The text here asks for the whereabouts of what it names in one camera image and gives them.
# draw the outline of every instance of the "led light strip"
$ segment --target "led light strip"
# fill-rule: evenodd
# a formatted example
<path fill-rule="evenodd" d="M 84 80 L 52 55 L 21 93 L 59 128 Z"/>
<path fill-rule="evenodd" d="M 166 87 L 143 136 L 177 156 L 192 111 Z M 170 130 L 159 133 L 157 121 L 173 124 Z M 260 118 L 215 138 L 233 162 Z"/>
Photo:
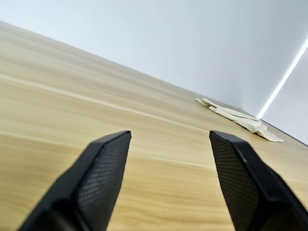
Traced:
<path fill-rule="evenodd" d="M 269 99 L 266 101 L 266 103 L 264 104 L 264 106 L 261 109 L 261 111 L 258 113 L 258 115 L 257 115 L 258 119 L 262 118 L 263 115 L 266 113 L 266 111 L 270 107 L 271 103 L 274 101 L 274 99 L 278 95 L 279 91 L 281 90 L 281 88 L 283 87 L 285 82 L 287 81 L 288 77 L 290 76 L 290 74 L 292 73 L 292 71 L 294 70 L 296 65 L 298 64 L 300 58 L 303 56 L 303 54 L 305 53 L 307 48 L 308 48 L 308 39 L 305 41 L 304 45 L 302 46 L 302 48 L 297 53 L 295 59 L 293 60 L 293 62 L 290 65 L 289 69 L 287 70 L 287 72 L 284 74 L 284 76 L 283 76 L 282 80 L 280 81 L 280 83 L 277 85 L 276 89 L 273 91 L 273 93 L 270 95 Z"/>

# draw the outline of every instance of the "white glove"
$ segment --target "white glove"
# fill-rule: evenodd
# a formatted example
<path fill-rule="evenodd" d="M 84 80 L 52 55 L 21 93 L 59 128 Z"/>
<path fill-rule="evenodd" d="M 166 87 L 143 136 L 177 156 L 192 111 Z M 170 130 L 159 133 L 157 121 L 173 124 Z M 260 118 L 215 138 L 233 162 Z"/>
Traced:
<path fill-rule="evenodd" d="M 212 112 L 232 120 L 233 122 L 241 125 L 252 133 L 256 133 L 269 141 L 283 142 L 282 139 L 267 131 L 268 127 L 263 125 L 257 118 L 232 110 L 230 108 L 221 107 L 205 98 L 202 100 L 196 98 L 196 101 L 208 107 Z"/>

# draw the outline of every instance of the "white wall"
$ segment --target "white wall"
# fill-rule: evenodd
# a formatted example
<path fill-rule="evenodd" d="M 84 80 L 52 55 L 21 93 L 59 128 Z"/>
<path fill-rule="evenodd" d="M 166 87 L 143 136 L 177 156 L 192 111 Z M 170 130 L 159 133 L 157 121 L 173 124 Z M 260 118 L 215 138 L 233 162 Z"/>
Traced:
<path fill-rule="evenodd" d="M 263 119 L 308 145 L 308 50 Z"/>
<path fill-rule="evenodd" d="M 307 0 L 0 0 L 0 20 L 256 115 L 306 39 Z"/>

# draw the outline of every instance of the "wooden table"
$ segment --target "wooden table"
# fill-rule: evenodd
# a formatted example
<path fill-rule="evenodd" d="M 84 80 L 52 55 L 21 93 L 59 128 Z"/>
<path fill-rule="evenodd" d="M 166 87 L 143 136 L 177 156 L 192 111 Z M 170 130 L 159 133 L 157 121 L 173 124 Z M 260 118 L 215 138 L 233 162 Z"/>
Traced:
<path fill-rule="evenodd" d="M 233 230 L 208 138 L 247 140 L 308 206 L 308 148 L 269 142 L 199 95 L 0 23 L 0 230 L 15 230 L 92 140 L 132 131 L 108 230 Z"/>

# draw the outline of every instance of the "wood grain surface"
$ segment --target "wood grain surface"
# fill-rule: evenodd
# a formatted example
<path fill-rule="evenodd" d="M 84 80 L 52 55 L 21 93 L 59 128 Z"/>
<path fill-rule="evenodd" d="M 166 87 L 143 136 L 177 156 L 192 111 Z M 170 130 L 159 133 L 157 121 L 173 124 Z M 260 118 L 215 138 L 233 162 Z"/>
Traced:
<path fill-rule="evenodd" d="M 0 23 L 0 230 L 15 230 L 94 139 L 131 130 L 108 230 L 233 230 L 208 138 L 248 141 L 308 206 L 308 148 L 267 141 L 196 103 L 199 95 Z"/>

